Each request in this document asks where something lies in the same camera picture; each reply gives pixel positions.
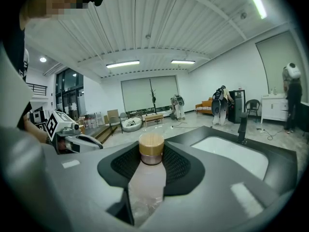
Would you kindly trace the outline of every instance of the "white wall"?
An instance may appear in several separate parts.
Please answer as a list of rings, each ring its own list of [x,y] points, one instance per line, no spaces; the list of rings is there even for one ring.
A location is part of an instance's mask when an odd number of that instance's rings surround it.
[[[191,101],[191,89],[187,71],[151,71],[104,78],[101,84],[84,76],[87,113],[102,112],[103,115],[107,115],[107,111],[113,109],[118,109],[119,113],[125,112],[121,81],[172,75],[176,76],[178,92],[184,98],[184,110],[194,110],[195,104]]]
[[[33,83],[38,85],[47,86],[46,89],[46,97],[45,96],[33,96],[31,99],[31,104],[34,102],[40,102],[40,106],[42,104],[43,110],[45,110],[45,117],[48,118],[48,111],[51,112],[56,107],[56,99],[55,99],[55,85],[56,85],[56,75],[44,76],[42,72],[36,71],[34,69],[28,68],[27,83]]]
[[[198,104],[207,100],[221,85],[229,90],[241,87],[246,91],[246,101],[261,101],[262,95],[268,94],[267,78],[255,44],[288,29],[288,25],[283,25],[270,30],[190,72],[193,102]]]

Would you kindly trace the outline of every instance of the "cable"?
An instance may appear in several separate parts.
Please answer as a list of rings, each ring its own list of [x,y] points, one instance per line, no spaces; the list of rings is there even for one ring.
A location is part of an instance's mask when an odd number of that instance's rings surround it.
[[[180,126],[181,124],[187,124],[187,122],[180,122],[179,125],[172,126],[172,128],[188,128],[188,129],[193,129],[193,128],[199,128],[200,127],[200,126],[196,126],[196,127],[182,127],[182,126]]]
[[[187,124],[187,122],[180,122],[180,124],[177,126],[180,126],[181,124]]]
[[[201,127],[201,126],[196,126],[196,127],[181,127],[181,126],[175,127],[175,126],[173,126],[173,128],[188,128],[188,129],[200,128],[200,127]]]
[[[271,140],[274,139],[274,136],[276,136],[279,132],[282,132],[283,130],[277,132],[275,135],[270,135],[270,133],[269,133],[267,130],[264,130],[264,131],[266,131],[266,132],[269,134],[269,136],[267,137],[267,139],[271,141]]]

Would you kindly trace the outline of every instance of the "white cabinet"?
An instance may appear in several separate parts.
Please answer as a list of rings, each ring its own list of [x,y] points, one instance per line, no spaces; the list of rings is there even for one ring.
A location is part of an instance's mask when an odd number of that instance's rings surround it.
[[[288,101],[285,94],[262,96],[262,118],[286,121],[288,116]]]

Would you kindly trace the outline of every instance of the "wooden step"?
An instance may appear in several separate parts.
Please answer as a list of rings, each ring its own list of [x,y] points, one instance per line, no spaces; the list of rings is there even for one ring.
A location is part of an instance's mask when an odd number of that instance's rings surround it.
[[[107,130],[111,130],[109,126],[104,126],[101,128],[100,131],[98,131],[96,134],[94,134],[92,137],[94,137],[95,139],[98,139],[104,132],[106,132]]]
[[[118,127],[115,126],[112,128],[112,132],[114,133],[115,130]],[[103,133],[100,134],[100,136],[98,138],[96,138],[101,144],[105,143],[105,141],[111,136],[112,134],[111,129],[108,127],[108,130],[105,130]]]

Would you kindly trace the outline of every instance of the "bean bag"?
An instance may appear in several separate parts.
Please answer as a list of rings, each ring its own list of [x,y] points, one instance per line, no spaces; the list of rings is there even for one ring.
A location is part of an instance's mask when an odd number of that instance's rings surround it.
[[[134,121],[136,124],[135,125],[129,125],[129,122]],[[122,121],[122,128],[125,132],[133,132],[133,131],[137,131],[140,127],[141,127],[141,119],[140,118],[129,118],[125,121]]]

